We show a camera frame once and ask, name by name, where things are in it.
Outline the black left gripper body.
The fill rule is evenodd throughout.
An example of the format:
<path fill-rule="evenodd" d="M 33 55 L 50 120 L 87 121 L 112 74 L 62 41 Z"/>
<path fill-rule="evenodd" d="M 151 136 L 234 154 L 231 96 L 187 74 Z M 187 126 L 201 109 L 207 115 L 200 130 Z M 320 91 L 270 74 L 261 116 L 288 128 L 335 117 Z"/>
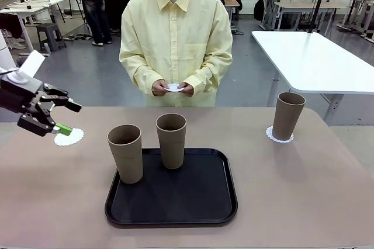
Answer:
<path fill-rule="evenodd" d="M 35 78 L 29 78 L 25 84 L 1 78 L 1 107 L 14 113 L 34 113 L 37 94 L 43 87 L 44 83 Z"/>

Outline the person's right hand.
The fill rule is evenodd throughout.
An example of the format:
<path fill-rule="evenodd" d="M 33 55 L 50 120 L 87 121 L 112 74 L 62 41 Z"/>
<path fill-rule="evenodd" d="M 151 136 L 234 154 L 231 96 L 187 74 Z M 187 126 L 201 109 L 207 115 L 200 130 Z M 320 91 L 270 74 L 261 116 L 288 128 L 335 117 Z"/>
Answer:
<path fill-rule="evenodd" d="M 156 97 L 164 96 L 168 93 L 169 86 L 164 79 L 159 79 L 152 84 L 151 91 Z"/>

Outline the person's left hand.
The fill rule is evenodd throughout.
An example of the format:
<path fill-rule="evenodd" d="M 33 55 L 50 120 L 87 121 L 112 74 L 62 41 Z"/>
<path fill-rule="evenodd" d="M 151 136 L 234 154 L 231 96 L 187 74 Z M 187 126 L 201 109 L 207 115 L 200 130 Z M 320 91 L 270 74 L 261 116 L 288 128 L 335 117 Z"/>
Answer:
<path fill-rule="evenodd" d="M 194 88 L 193 88 L 193 86 L 191 86 L 188 83 L 185 83 L 185 82 L 181 83 L 179 85 L 179 89 L 181 89 L 182 90 L 181 92 L 183 94 L 185 94 L 186 96 L 188 96 L 188 97 L 192 97 L 193 94 L 194 94 Z"/>

